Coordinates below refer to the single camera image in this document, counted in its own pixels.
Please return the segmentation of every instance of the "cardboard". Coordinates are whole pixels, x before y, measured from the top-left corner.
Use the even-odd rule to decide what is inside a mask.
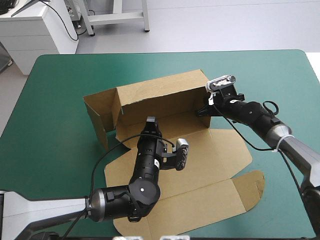
[[[207,96],[207,81],[201,70],[194,70],[118,86],[83,99],[95,134],[108,149],[106,132],[116,129],[116,138],[123,140],[140,133],[148,116],[156,116],[166,138],[208,129],[210,117],[194,113]],[[134,148],[137,142],[132,139],[125,145]]]
[[[182,234],[246,213],[261,199],[265,184],[261,171],[230,179],[252,161],[234,130],[200,130],[180,137],[190,144],[185,169],[160,171],[161,197],[147,217],[137,223],[127,218],[113,221],[123,236],[158,240]],[[108,187],[128,184],[136,154],[135,147],[105,167]]]
[[[233,130],[210,129],[210,117],[195,115],[208,97],[207,81],[201,70],[194,70],[84,97],[97,139],[106,149],[106,132],[115,129],[119,141],[139,134],[147,116],[157,118],[164,138],[185,138],[190,146],[184,170],[160,171],[161,196],[147,217],[138,223],[114,220],[122,235],[158,240],[245,213],[260,200],[262,172],[232,179],[252,161],[244,141]],[[131,150],[106,166],[108,187],[129,183],[137,142],[138,138],[127,141]]]

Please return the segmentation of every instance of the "gray floor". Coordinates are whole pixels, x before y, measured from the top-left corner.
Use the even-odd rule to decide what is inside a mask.
[[[167,7],[171,0],[150,0],[149,33],[142,22],[96,26],[95,37],[80,36],[76,53],[300,49],[313,53],[320,73],[320,0],[283,1],[175,0]],[[140,1],[128,2],[127,9],[136,9]],[[0,74],[0,135],[26,80],[15,64]]]

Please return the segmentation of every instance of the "robotic arm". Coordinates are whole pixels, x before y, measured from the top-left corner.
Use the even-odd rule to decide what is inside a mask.
[[[270,148],[281,150],[299,169],[304,178],[300,192],[313,230],[320,235],[320,154],[292,135],[292,130],[276,117],[278,106],[272,101],[262,105],[258,102],[245,102],[245,96],[237,93],[236,79],[224,75],[208,81],[205,85],[210,97],[196,114],[203,116],[222,116],[234,123],[249,126]],[[272,112],[266,103],[276,108]]]
[[[14,191],[0,191],[0,240],[29,240],[34,231],[73,221],[80,214],[95,222],[122,217],[138,222],[147,216],[160,197],[159,171],[183,170],[189,145],[179,138],[168,153],[155,117],[147,118],[141,134],[128,185],[98,188],[91,199],[28,200]]]

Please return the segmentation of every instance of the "green table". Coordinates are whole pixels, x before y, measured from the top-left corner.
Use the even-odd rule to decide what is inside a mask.
[[[0,138],[0,189],[28,198],[89,194],[90,175],[104,152],[87,115],[83,96],[115,86],[203,69],[209,79],[236,76],[247,101],[275,101],[278,115],[294,135],[320,152],[320,84],[299,50],[139,54],[45,55],[38,58]],[[212,128],[229,128],[219,117]],[[266,145],[246,126],[239,130],[256,146]],[[108,133],[110,146],[115,133]],[[249,147],[254,169],[265,174],[265,192],[248,213],[189,232],[193,237],[313,237],[297,190],[278,153]],[[103,169],[125,153],[123,146],[99,166],[96,187],[105,187]],[[301,180],[301,174],[295,173]],[[63,233],[69,223],[50,230]],[[112,221],[80,221],[71,236],[118,235]]]

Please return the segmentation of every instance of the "black cable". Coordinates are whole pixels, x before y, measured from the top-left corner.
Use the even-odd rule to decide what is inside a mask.
[[[232,124],[232,122],[225,116],[223,115],[218,108],[213,105],[213,107],[215,108],[215,110],[231,125],[231,127],[240,135],[240,137],[247,143],[250,145],[250,147],[252,147],[253,149],[257,150],[257,151],[272,151],[274,150],[273,148],[258,148],[256,146],[254,146],[251,142],[249,142],[240,132],[239,130]]]
[[[283,151],[280,150],[280,149],[278,149],[278,152],[281,154],[281,156],[282,156],[282,158],[283,158],[283,160],[284,160],[287,168],[289,169],[289,172],[290,172],[290,174],[291,174],[291,176],[292,176],[292,178],[293,178],[295,187],[296,187],[296,189],[298,190],[299,196],[300,196],[301,201],[302,201],[302,203],[303,203],[304,210],[305,210],[306,214],[308,215],[309,220],[311,220],[311,216],[310,216],[309,211],[308,211],[308,209],[307,209],[306,202],[304,201],[304,196],[303,196],[303,194],[302,194],[302,192],[301,192],[301,189],[300,189],[299,183],[298,183],[298,181],[297,181],[297,178],[296,178],[296,176],[295,176],[295,174],[294,174],[294,171],[292,171],[292,168],[291,168],[291,166],[289,165],[289,162],[288,162],[285,154],[283,153]]]
[[[296,178],[294,172],[292,171],[291,166],[289,165],[289,162],[288,162],[285,154],[284,154],[280,149],[278,149],[278,152],[281,154],[281,156],[282,156],[282,158],[283,158],[283,160],[284,160],[287,168],[289,169],[289,172],[290,172],[290,174],[291,174],[291,176],[292,176],[292,178],[293,178],[293,181],[294,181],[294,184],[295,184],[295,186],[296,186],[296,189],[298,190],[299,195],[300,195],[300,198],[301,198],[302,202],[304,203],[304,199],[303,199],[302,193],[301,193],[301,191],[300,191],[299,183],[298,183],[298,181],[297,181],[297,178]]]
[[[76,35],[76,38],[73,38],[73,37],[70,35],[70,32],[68,31],[67,26],[66,26],[64,20],[62,19],[62,17],[60,16],[60,14],[59,14],[52,6],[50,6],[49,4],[47,4],[46,2],[44,2],[44,1],[42,1],[42,0],[38,0],[38,1],[39,1],[39,2],[42,2],[42,3],[45,4],[45,5],[47,5],[49,8],[51,8],[51,9],[58,15],[58,17],[60,18],[60,20],[61,20],[61,22],[62,22],[62,24],[63,24],[63,26],[64,26],[64,28],[65,28],[65,30],[66,30],[66,33],[69,35],[69,37],[70,37],[73,41],[78,41],[78,40],[79,40],[79,35],[78,35],[78,34]]]
[[[96,161],[94,167],[93,167],[93,170],[92,170],[92,173],[91,173],[91,188],[90,188],[90,195],[89,195],[89,201],[91,201],[92,199],[92,194],[93,194],[93,191],[94,191],[94,187],[95,187],[95,171],[96,171],[96,168],[98,166],[98,164],[102,161],[102,159],[105,158],[105,156],[110,153],[112,150],[114,150],[115,148],[117,148],[118,146],[120,146],[121,144],[123,144],[124,142],[130,140],[130,139],[133,139],[133,138],[136,138],[136,137],[141,137],[141,136],[148,136],[148,137],[152,137],[152,138],[156,138],[156,139],[161,139],[163,141],[166,141],[168,143],[171,144],[171,146],[174,148],[175,147],[175,144],[165,138],[162,138],[160,136],[156,136],[156,135],[151,135],[151,134],[136,134],[136,135],[132,135],[130,137],[127,137],[126,139],[122,140],[121,142],[117,143],[115,146],[113,146],[112,148],[110,148],[105,154],[103,154],[98,161]]]
[[[82,33],[80,33],[80,34],[77,34],[77,35],[80,36],[80,35],[84,34],[86,31],[87,31],[87,29],[84,30],[84,32],[82,32]]]
[[[68,236],[68,234],[70,233],[70,231],[72,230],[72,228],[76,225],[76,223],[79,221],[79,219],[81,218],[81,216],[83,214],[85,214],[86,209],[83,209],[83,211],[80,212],[80,214],[76,217],[76,219],[72,222],[72,224],[69,226],[69,228],[66,230],[66,232],[64,233],[63,237],[61,238],[61,240],[65,240],[65,238]]]
[[[96,12],[91,9],[89,9],[89,12],[93,12],[93,14],[96,15]]]
[[[95,172],[96,172],[96,169],[97,169],[97,166],[98,164],[102,161],[102,159],[105,158],[105,156],[110,153],[112,150],[114,150],[115,148],[117,148],[118,146],[120,146],[121,144],[123,144],[124,142],[130,140],[130,139],[133,139],[133,138],[136,138],[136,137],[141,137],[141,136],[148,136],[148,137],[152,137],[152,138],[155,138],[155,139],[161,139],[165,142],[168,142],[169,144],[171,144],[171,146],[174,148],[175,147],[175,144],[170,141],[170,140],[167,140],[163,137],[160,137],[160,136],[156,136],[156,135],[151,135],[151,134],[136,134],[136,135],[132,135],[130,137],[127,137],[126,139],[122,140],[121,142],[117,143],[115,146],[113,146],[112,148],[110,148],[105,154],[103,154],[99,159],[98,161],[96,161],[94,167],[93,167],[93,170],[92,170],[92,174],[91,174],[91,188],[90,188],[90,198],[89,198],[89,202],[91,201],[92,199],[92,194],[93,194],[93,191],[94,191],[94,187],[95,187]],[[76,225],[76,223],[79,221],[79,219],[81,218],[81,216],[86,212],[86,209],[84,209],[80,214],[79,216],[73,221],[73,223],[70,225],[70,227],[67,229],[67,231],[65,232],[65,234],[63,235],[62,239],[61,240],[64,240],[68,234],[70,233],[70,231],[72,230],[72,228]]]

